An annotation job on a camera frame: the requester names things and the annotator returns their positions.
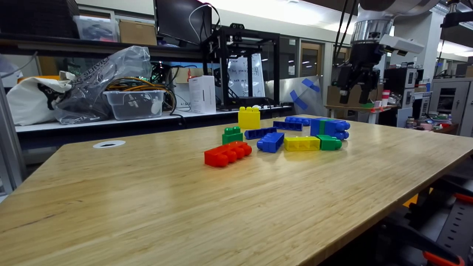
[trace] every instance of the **whiteboard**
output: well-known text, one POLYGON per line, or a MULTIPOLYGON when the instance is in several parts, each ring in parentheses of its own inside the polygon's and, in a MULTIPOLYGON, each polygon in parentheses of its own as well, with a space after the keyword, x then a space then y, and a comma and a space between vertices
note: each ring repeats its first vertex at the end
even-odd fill
MULTIPOLYGON (((253 66, 253 96, 265 97, 263 68, 261 55, 259 53, 252 56, 253 66)), ((248 59, 239 57, 228 59, 228 74, 230 76, 228 86, 236 95, 240 97, 248 96, 248 59)))

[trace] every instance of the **red toy block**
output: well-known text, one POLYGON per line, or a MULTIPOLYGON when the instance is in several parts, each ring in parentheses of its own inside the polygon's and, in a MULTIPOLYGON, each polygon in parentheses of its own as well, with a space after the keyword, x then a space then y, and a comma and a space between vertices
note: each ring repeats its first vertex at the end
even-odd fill
POLYGON ((213 167, 225 167, 250 155, 251 147, 246 142, 231 142, 204 152, 205 164, 213 167))

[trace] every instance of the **white tote bag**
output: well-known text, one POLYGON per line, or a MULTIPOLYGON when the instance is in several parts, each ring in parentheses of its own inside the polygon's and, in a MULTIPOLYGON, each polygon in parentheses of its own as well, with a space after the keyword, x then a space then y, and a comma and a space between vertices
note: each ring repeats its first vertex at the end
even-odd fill
POLYGON ((27 78, 7 94, 15 125, 31 125, 55 120, 54 107, 71 89, 70 80, 27 78))

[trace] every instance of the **clear plastic container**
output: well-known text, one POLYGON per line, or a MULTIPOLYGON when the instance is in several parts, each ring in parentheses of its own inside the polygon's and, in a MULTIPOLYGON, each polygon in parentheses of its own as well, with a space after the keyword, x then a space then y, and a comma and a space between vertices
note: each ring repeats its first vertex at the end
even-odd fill
POLYGON ((117 120, 143 119, 163 114, 164 91, 105 91, 117 120))
POLYGON ((77 24, 81 40, 103 42, 118 42, 119 40, 118 23, 115 20, 74 16, 74 22, 77 24))

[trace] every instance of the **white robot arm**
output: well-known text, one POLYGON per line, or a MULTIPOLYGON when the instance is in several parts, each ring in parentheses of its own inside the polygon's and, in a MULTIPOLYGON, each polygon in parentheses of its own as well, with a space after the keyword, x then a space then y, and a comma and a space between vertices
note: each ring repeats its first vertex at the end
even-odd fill
POLYGON ((356 84, 361 86, 360 103, 368 101, 371 90, 376 88, 379 71, 373 67, 379 64, 386 52, 399 50, 420 53, 424 46, 414 41, 389 36, 397 16, 414 16, 433 8, 439 0, 360 0, 355 30, 351 39, 349 64, 340 67, 337 86, 340 87, 341 103, 347 103, 350 90, 356 84))

